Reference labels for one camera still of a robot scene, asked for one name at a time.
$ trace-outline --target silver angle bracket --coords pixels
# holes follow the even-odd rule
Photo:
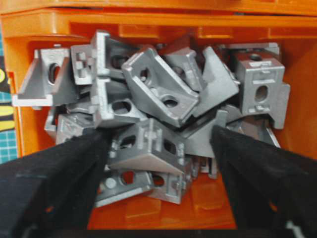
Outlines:
[[[138,109],[173,126],[180,127],[199,102],[199,95],[152,46],[144,46],[122,65],[122,70]]]
[[[231,72],[213,48],[205,48],[203,54],[206,59],[203,79],[208,85],[200,93],[201,101],[193,113],[195,117],[204,114],[239,92]]]
[[[108,166],[181,175],[184,139],[155,119],[124,129],[113,139]]]
[[[96,77],[104,76],[124,80],[121,66],[138,49],[97,30],[89,45],[71,47],[76,84],[92,84]]]
[[[114,128],[146,120],[146,115],[136,108],[130,97],[123,83],[97,78],[91,88],[89,107],[95,128]]]
[[[203,91],[207,83],[203,80],[201,69],[195,60],[196,52],[185,47],[164,55],[167,63],[194,91]]]
[[[236,52],[234,68],[240,84],[243,116],[269,114],[273,127],[283,129],[290,85],[283,83],[285,67],[267,52]]]
[[[212,110],[180,132],[185,138],[185,154],[214,157],[210,144],[211,131],[214,125],[225,127],[227,115],[225,110]]]
[[[265,119],[248,116],[228,124],[227,128],[280,148],[273,131],[269,127],[268,121]]]
[[[44,125],[44,130],[53,140],[56,140],[56,134],[57,134],[57,125],[55,121],[57,114],[58,114],[58,107],[51,107],[48,113],[48,117],[46,118],[45,125]]]
[[[81,136],[94,129],[93,117],[84,113],[60,114],[58,116],[56,145],[74,136]]]
[[[154,188],[152,175],[146,171],[105,171],[100,183],[95,207],[102,207],[150,191]]]
[[[191,158],[184,161],[185,174],[173,175],[168,173],[152,172],[154,189],[147,195],[162,201],[181,204],[182,198],[192,185],[193,162]]]
[[[15,107],[51,107],[74,103],[78,92],[72,77],[70,50],[67,48],[34,51],[34,59],[18,94]]]

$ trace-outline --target orange plastic bin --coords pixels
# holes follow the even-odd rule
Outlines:
[[[20,88],[34,49],[51,48],[56,43],[66,47],[86,44],[97,29],[131,43],[169,43],[188,32],[200,45],[279,42],[286,67],[284,81],[291,85],[291,95],[285,128],[275,134],[283,148],[317,157],[317,108],[312,106],[317,88],[314,1],[207,2],[185,0],[180,5],[177,0],[2,0],[1,27],[11,91],[16,93]],[[48,108],[15,109],[19,156],[54,145],[44,131],[47,113]],[[132,197],[95,209],[89,224],[89,229],[234,227],[221,178],[210,180],[206,175],[200,175],[193,183],[181,205]]]

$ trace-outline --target orange bin wall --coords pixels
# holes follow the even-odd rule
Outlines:
[[[9,5],[10,1],[0,3]],[[317,158],[314,107],[317,80],[317,18],[233,15],[209,10],[145,8],[46,8],[1,16],[5,64],[16,93],[32,62],[34,49],[86,44],[97,29],[131,43],[169,43],[191,33],[200,45],[279,42],[291,85],[285,128],[276,130],[283,148]],[[53,146],[44,131],[48,108],[16,108],[19,155]],[[200,175],[181,205],[137,196],[93,211],[90,229],[234,228],[221,178]]]

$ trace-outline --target slotted hole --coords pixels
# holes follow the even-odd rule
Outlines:
[[[165,184],[164,179],[159,175],[152,175],[155,187],[162,187]]]
[[[120,149],[127,149],[127,148],[131,148],[136,140],[136,136],[135,135],[130,135],[126,138],[124,138],[120,144]]]
[[[268,88],[263,85],[261,87],[259,87],[256,91],[256,96],[255,96],[255,100],[257,102],[263,102],[268,96]]]
[[[168,108],[174,108],[178,105],[177,99],[175,97],[173,97],[172,95],[167,95],[167,96],[163,97],[162,102]]]
[[[147,79],[149,79],[150,77],[151,77],[151,73],[148,68],[145,68],[140,72],[140,78],[142,82],[147,81]]]
[[[121,174],[121,180],[124,185],[133,184],[134,180],[134,172],[133,171],[125,171]]]
[[[57,63],[52,63],[49,67],[49,82],[55,84],[60,67]]]
[[[258,54],[251,54],[249,55],[250,59],[252,59],[253,61],[262,61],[262,57]]]
[[[131,104],[129,102],[115,102],[112,104],[112,109],[115,114],[122,115],[131,111]]]
[[[112,56],[111,65],[116,69],[121,69],[121,66],[129,59],[128,56]]]
[[[173,155],[176,155],[176,145],[173,142],[171,142],[167,139],[164,139],[163,144],[164,144],[165,150],[167,150],[169,153],[171,153]]]

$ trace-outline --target pile of brackets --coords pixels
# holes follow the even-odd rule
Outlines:
[[[185,36],[132,46],[98,30],[90,44],[34,52],[13,105],[51,107],[63,143],[115,128],[96,206],[143,193],[180,204],[199,172],[216,178],[214,125],[279,146],[290,85],[277,43],[200,48]]]

